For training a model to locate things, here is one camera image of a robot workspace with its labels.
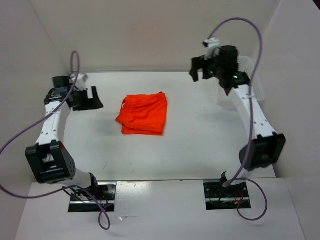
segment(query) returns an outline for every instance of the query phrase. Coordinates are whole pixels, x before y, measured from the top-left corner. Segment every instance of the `basket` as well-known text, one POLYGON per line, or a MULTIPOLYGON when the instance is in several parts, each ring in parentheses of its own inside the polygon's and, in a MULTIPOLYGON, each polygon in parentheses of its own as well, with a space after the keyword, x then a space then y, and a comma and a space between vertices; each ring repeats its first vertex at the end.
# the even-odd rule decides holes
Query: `basket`
MULTIPOLYGON (((254 69, 254 62, 248 56, 239 56, 238 57, 239 67, 238 70, 240 72, 245 72, 248 77, 251 79, 252 72, 254 69)), ((216 103, 222 107, 235 107, 233 102, 227 97, 226 92, 222 87, 219 85, 219 80, 215 79, 214 82, 214 90, 215 90, 215 97, 216 103)), ((259 75, 259 70, 255 73, 254 80, 252 83, 253 87, 253 94, 258 102, 262 102, 266 98, 266 92, 263 88, 263 84, 259 75)))

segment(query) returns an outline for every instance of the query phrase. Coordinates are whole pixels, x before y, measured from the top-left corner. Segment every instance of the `scratch mark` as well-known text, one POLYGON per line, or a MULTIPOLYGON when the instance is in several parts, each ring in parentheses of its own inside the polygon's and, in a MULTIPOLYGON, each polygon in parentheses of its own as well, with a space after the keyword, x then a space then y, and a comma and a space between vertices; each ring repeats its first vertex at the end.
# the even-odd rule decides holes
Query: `scratch mark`
POLYGON ((102 170, 104 171, 107 166, 108 166, 108 162, 105 163, 104 168, 102 170))

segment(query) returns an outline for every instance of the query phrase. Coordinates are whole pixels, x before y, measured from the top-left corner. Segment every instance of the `wall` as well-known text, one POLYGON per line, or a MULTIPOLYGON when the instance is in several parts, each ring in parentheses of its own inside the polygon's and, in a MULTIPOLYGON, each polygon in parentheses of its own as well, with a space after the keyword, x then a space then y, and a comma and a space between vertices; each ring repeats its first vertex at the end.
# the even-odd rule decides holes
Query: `wall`
POLYGON ((287 177, 307 240, 319 239, 320 11, 312 0, 281 0, 264 33, 264 112, 287 143, 275 170, 287 177))
MULTIPOLYGON (((187 70, 205 53, 215 26, 244 17, 264 29, 278 0, 31 0, 62 56, 77 49, 84 71, 187 70)), ((257 43, 243 22, 218 32, 224 45, 250 55, 257 43)))
MULTIPOLYGON (((44 116, 51 77, 67 73, 27 0, 0 0, 0 145, 44 116)), ((41 126, 13 142, 0 157, 0 183, 27 195, 34 182, 24 151, 41 126)), ((0 239, 15 238, 26 201, 0 192, 0 239)))

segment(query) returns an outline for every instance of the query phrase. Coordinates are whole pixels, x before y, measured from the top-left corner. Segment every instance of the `folded red cloth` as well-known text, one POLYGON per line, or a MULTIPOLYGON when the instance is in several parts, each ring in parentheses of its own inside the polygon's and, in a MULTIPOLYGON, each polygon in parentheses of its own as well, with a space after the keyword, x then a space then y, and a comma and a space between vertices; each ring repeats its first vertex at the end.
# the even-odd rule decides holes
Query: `folded red cloth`
POLYGON ((116 121, 122 124, 123 134, 160 136, 164 133, 168 102, 159 92, 151 95, 127 95, 116 121))

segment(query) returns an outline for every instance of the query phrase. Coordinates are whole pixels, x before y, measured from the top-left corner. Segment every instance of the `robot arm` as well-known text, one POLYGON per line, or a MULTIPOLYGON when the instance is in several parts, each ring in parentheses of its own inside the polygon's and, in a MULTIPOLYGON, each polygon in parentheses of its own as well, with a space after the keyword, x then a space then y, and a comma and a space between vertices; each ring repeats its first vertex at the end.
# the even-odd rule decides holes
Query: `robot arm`
MULTIPOLYGON (((38 183, 80 186, 90 188, 92 191, 95 191, 98 186, 93 174, 76 168, 74 159, 63 144, 65 126, 71 108, 74 111, 103 108, 96 87, 91 88, 93 98, 88 98, 88 89, 85 88, 86 78, 86 74, 79 75, 69 100, 44 122, 35 145, 25 150, 25 156, 38 183)), ((63 101, 70 91, 71 80, 69 76, 53 78, 54 88, 49 91, 44 100, 46 115, 63 101)))
MULTIPOLYGON (((266 168, 275 164, 283 150, 286 138, 283 134, 277 134, 269 124, 260 105, 254 95, 249 96, 250 79, 245 72, 238 71, 238 50, 235 46, 220 46, 217 38, 206 40, 204 46, 208 48, 207 54, 194 57, 190 75, 194 82, 199 80, 198 70, 202 69, 203 79, 217 78, 219 85, 226 95, 232 100, 245 129, 250 134, 250 98, 253 106, 253 133, 248 160, 244 169, 238 176, 248 178, 251 172, 257 168, 266 168)), ((233 169, 222 174, 224 181, 233 178, 244 161, 247 146, 239 152, 239 163, 233 169)), ((234 181, 232 185, 238 185, 241 181, 234 181)))

